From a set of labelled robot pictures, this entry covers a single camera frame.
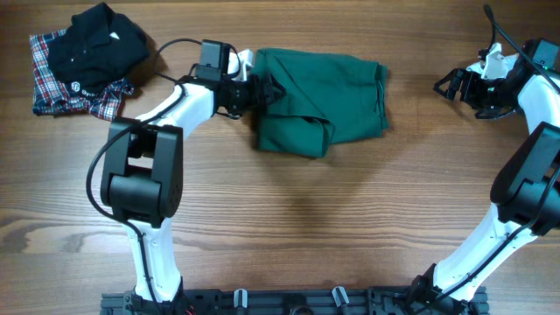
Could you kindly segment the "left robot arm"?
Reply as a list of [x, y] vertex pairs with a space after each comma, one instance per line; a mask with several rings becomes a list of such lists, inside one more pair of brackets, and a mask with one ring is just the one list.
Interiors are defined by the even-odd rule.
[[199, 62], [175, 80], [172, 95], [137, 119], [119, 118], [86, 179], [93, 207], [123, 225], [130, 238], [136, 286], [104, 294], [102, 314], [194, 314], [177, 267], [172, 217], [183, 191], [184, 140], [216, 114], [238, 119], [286, 95], [271, 74], [252, 74], [252, 53], [203, 39]]

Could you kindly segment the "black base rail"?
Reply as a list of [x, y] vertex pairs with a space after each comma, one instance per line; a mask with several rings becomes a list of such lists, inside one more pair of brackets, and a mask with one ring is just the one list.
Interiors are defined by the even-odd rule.
[[[405, 286], [346, 290], [184, 290], [178, 303], [163, 303], [163, 314], [413, 314], [421, 303], [406, 304]], [[490, 314], [486, 288], [459, 314]], [[158, 314], [151, 301], [133, 290], [101, 295], [99, 314]]]

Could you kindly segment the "black polo shirt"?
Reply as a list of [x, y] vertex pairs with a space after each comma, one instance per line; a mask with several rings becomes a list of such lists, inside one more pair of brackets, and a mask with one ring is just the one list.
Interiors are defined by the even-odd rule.
[[71, 22], [48, 45], [47, 63], [55, 79], [76, 94], [97, 96], [150, 55], [144, 31], [106, 3], [72, 16]]

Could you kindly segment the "red plaid shirt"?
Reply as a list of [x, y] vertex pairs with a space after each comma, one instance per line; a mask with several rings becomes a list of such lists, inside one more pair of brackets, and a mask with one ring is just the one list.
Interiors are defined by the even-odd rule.
[[32, 112], [36, 116], [88, 113], [112, 121], [123, 104], [124, 96], [135, 92], [134, 85], [122, 78], [108, 84], [97, 94], [90, 90], [83, 94], [78, 83], [67, 85], [57, 80], [48, 66], [48, 46], [66, 32], [66, 29], [62, 29], [29, 37], [34, 79]]

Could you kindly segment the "dark green shorts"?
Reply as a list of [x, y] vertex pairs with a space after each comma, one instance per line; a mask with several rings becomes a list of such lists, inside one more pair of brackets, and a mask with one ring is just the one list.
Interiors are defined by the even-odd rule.
[[323, 158], [334, 144], [381, 137], [388, 67], [345, 54], [257, 51], [253, 74], [273, 77], [285, 96], [258, 114], [260, 151]]

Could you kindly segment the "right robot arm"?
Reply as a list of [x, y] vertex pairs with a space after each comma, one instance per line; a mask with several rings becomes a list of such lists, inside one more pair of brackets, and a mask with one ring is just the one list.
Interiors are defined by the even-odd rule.
[[406, 290], [403, 305], [413, 314], [470, 311], [482, 283], [516, 250], [559, 227], [559, 45], [531, 39], [504, 56], [494, 43], [479, 58], [449, 73], [442, 94], [460, 92], [479, 118], [520, 111], [528, 138], [495, 178], [482, 222]]

